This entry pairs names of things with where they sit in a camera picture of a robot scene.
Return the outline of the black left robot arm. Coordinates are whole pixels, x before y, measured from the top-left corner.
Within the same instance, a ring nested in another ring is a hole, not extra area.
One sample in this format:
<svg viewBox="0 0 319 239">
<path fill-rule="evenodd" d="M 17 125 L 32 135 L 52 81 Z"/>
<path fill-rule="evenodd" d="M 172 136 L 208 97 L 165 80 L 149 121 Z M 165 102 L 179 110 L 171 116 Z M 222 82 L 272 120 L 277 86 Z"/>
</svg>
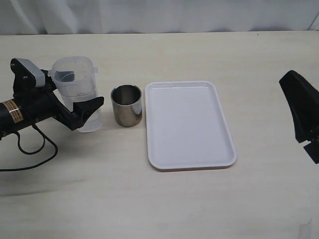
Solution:
<svg viewBox="0 0 319 239">
<path fill-rule="evenodd" d="M 104 103 L 104 97 L 73 103 L 70 111 L 54 94 L 57 86 L 47 70 L 28 59 L 13 58 L 13 98 L 0 104 L 0 136 L 18 132 L 39 121 L 54 118 L 70 130 L 84 126 Z"/>
</svg>

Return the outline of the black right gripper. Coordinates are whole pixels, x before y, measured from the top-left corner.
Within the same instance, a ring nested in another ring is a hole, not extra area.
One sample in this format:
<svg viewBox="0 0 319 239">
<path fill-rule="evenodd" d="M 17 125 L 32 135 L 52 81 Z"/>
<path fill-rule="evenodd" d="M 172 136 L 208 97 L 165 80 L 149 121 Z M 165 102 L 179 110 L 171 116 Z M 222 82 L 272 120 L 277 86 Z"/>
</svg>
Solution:
<svg viewBox="0 0 319 239">
<path fill-rule="evenodd" d="M 319 92 L 302 75 L 288 71 L 279 84 L 288 102 L 297 142 L 310 141 L 304 150 L 319 163 Z"/>
</svg>

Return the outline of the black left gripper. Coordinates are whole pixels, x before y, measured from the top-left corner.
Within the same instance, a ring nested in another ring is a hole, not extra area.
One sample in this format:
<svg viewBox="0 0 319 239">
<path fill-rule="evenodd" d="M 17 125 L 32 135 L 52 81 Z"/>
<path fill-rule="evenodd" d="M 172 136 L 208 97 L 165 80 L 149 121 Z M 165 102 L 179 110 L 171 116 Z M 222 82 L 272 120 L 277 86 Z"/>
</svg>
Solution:
<svg viewBox="0 0 319 239">
<path fill-rule="evenodd" d="M 56 89 L 74 82 L 73 71 L 55 71 L 52 74 L 41 69 L 45 75 L 45 86 L 35 88 L 31 74 L 16 59 L 11 60 L 10 68 L 14 73 L 13 100 L 23 117 L 22 121 L 11 124 L 12 131 L 19 131 L 48 118 L 55 118 L 71 130 L 99 129 L 102 126 L 100 107 L 104 104 L 104 97 L 74 102 L 71 112 L 54 94 Z"/>
</svg>

